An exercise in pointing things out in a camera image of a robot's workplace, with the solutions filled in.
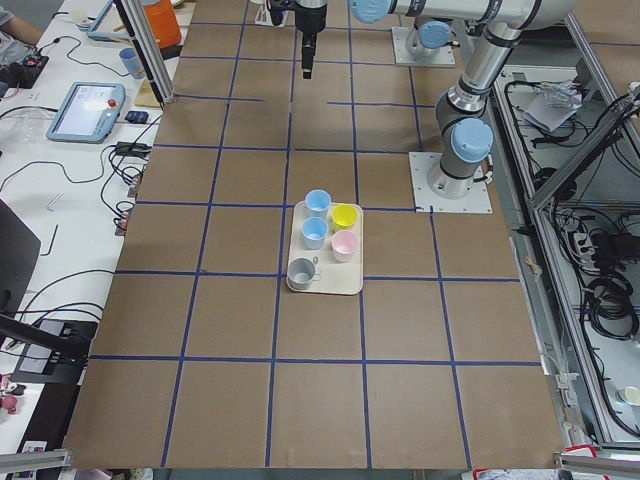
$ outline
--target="white desk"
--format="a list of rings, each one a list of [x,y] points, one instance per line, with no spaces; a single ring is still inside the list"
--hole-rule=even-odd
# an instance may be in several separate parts
[[[60,10],[84,9],[89,16],[96,16],[104,4],[104,0],[66,0]],[[188,25],[193,13],[193,4],[184,5],[177,10],[178,20],[181,25]],[[119,72],[125,72],[118,58],[118,52],[125,45],[88,39],[66,15],[57,16],[52,20],[39,46],[49,44],[54,38],[64,35],[73,36],[82,42],[72,53],[74,58],[100,62]],[[183,29],[183,38],[185,35],[186,29]],[[0,121],[0,150],[3,152],[0,158],[0,183],[20,167],[37,160],[62,163],[73,179],[95,178],[101,170],[100,152],[105,146],[117,141],[132,141],[146,128],[146,125],[131,125],[124,121],[127,111],[141,109],[133,105],[141,80],[135,80],[130,76],[118,77],[101,66],[84,66],[69,60],[66,54],[76,43],[70,39],[62,39],[59,43],[45,48],[43,54],[48,55],[50,60],[34,88],[20,90],[15,96],[2,100],[0,113],[23,105],[58,108],[73,82],[92,81],[124,85],[127,99],[121,118],[103,144],[90,145],[47,140],[45,132],[53,114],[45,114],[36,109],[19,110],[10,114]],[[177,58],[166,62],[171,75],[175,72],[177,63]],[[161,114],[160,109],[142,110],[150,113],[150,122]],[[150,128],[140,141],[151,145],[156,131],[157,125]],[[111,166],[107,162],[105,174],[100,180],[78,185],[69,183],[57,166],[33,165],[7,182],[0,192],[0,198],[40,238],[41,254],[51,247],[49,255],[39,258],[29,290],[39,291],[57,278],[82,270],[113,271],[123,239],[114,235],[114,214],[100,201],[100,190],[110,173]],[[118,201],[126,199],[127,191],[128,187],[115,176],[105,190],[105,199],[113,206]],[[53,206],[53,211],[47,210],[49,202],[60,193],[63,195]],[[51,244],[56,225],[57,235]],[[76,301],[104,305],[110,285],[111,275],[104,273],[71,278],[48,289],[32,308],[53,308]],[[25,296],[22,308],[32,296]],[[32,322],[37,317],[32,315],[26,318],[28,322]],[[64,318],[89,320],[86,315],[74,317],[71,313],[65,313]],[[16,357],[0,353],[0,372],[13,371],[17,360]],[[5,410],[0,411],[0,454],[17,451],[42,388],[42,385],[28,385],[26,394],[18,401],[18,414],[8,415]]]

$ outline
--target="person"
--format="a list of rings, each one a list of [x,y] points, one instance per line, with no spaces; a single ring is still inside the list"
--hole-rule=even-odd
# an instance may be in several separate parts
[[[0,6],[0,65],[21,62],[35,50],[42,32]]]

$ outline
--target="gray cup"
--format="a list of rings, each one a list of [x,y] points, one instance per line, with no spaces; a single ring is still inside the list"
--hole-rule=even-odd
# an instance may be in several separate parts
[[[308,258],[296,258],[287,270],[287,285],[292,290],[306,290],[311,286],[316,266]]]
[[[120,50],[120,60],[122,60],[122,64],[129,72],[129,75],[133,78],[144,78],[144,68],[134,48],[129,47]]]

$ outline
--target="person's arm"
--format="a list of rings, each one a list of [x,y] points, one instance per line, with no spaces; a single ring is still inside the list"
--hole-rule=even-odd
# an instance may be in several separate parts
[[[12,17],[4,25],[0,25],[0,30],[29,45],[36,45],[42,37],[40,30],[19,17]]]

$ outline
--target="end effector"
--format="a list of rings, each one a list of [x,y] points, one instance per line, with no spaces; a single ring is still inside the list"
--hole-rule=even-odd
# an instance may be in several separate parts
[[[296,28],[302,32],[302,76],[311,78],[318,33],[327,23],[328,0],[268,0],[271,22],[280,25],[283,12],[295,12]]]

